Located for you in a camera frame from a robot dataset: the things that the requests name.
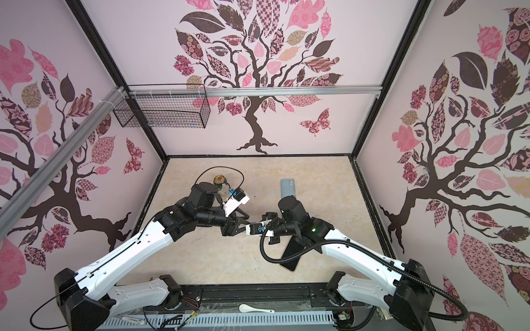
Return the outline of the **light blue case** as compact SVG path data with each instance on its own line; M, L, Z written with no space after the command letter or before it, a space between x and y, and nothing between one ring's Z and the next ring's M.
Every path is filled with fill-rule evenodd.
M285 197L296 197L295 192L295 180L294 179L281 179L280 180L280 194L281 198Z

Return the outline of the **black phone pink case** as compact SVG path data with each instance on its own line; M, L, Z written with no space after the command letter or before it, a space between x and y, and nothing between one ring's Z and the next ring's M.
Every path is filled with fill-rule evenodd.
M245 226L245 233L247 235L261 235L264 227L260 223L251 223Z

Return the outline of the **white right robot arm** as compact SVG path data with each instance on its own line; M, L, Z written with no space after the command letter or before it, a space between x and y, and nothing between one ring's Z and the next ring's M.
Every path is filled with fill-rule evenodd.
M427 288L429 277L419 262L411 259L404 263L366 248L332 224L310 216L294 196L282 198L278 207L279 215L266 213L261 222L248 225L246 233L272 242L281 236L290 237L282 264L297 263L307 248L344 262L365 278L335 273L329 285L336 305L345 301L366 303L387 310L409 330L426 330L434 292Z

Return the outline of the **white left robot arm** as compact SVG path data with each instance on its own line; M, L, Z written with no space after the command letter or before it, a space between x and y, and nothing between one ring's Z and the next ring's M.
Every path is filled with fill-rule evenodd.
M118 285L118 281L197 227L218 227L224 237L244 232L249 216L240 206L249 200L240 188L223 201L217 186L195 184L187 197L156 213L119 248L77 271L66 268L57 273L56 302L68 329L96 330L110 317L143 307L177 308L183 292L170 275L136 285Z

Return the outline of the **black phone on table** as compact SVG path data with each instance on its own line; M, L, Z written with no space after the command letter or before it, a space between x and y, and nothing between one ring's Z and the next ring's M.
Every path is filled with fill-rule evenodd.
M292 236L282 255L282 259L288 259L298 253L301 253L304 249L306 249L304 242L300 241L298 237ZM291 272L294 272L298 266L299 261L300 257L296 257L289 261L282 262L280 266Z

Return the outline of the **white plastic spoon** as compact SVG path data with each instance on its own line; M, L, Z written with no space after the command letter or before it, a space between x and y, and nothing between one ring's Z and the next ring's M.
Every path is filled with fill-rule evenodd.
M241 313L269 313L269 314L275 313L275 311L271 309L255 308L255 307L252 307L244 303L239 305L239 311Z

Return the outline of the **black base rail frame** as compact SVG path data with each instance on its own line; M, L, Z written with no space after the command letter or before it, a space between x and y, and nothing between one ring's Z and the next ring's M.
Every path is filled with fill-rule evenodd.
M336 305L331 297L331 287L326 283L179 286L183 297L177 308L170 310L161 306L149 306L114 317L134 314L190 314L194 317L199 313L241 313L239 305L244 303L255 308L271 309L276 313L328 311L333 313L335 321L331 328L368 330L379 312L375 306L366 303L345 301L340 306ZM165 330L166 324L164 322L161 327L154 327L152 330Z

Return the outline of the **aluminium rail back wall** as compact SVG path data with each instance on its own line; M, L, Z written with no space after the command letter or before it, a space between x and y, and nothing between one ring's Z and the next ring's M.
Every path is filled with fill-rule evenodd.
M188 89L183 86L173 86L167 89L155 89L155 86L129 87L131 97L176 97L190 95L199 97L260 97L260 96L291 96L291 95L379 95L382 86L354 85L354 86L302 86L302 87L273 87L273 88L199 88Z

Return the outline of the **aluminium rail wall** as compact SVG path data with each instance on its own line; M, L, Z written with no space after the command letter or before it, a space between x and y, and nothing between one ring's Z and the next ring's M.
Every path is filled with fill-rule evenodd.
M65 142L59 146L52 156L37 169L27 184L23 185L14 197L1 209L1 238L4 238L34 201L53 181L55 176L73 157L91 132L98 127L104 118L125 99L126 91L122 87L115 87L100 101L95 110L88 115L80 127L77 128Z
M131 97L176 97L190 95L199 97L260 97L260 96L291 96L291 95L379 95L382 86L354 85L354 86L302 86L302 87L273 87L273 88L199 88L188 89L183 86L173 86L167 89L155 89L155 86L129 87Z

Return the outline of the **aluminium rail left wall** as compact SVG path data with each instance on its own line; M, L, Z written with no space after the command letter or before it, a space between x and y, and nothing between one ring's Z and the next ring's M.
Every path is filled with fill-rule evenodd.
M73 157L91 132L98 127L104 118L125 99L126 91L122 87L115 87L100 101L95 110L88 115L80 127L77 128L65 142L59 146L52 156L37 169L27 184L23 185L14 197L1 209L1 238L4 238L34 201L53 181L55 176Z

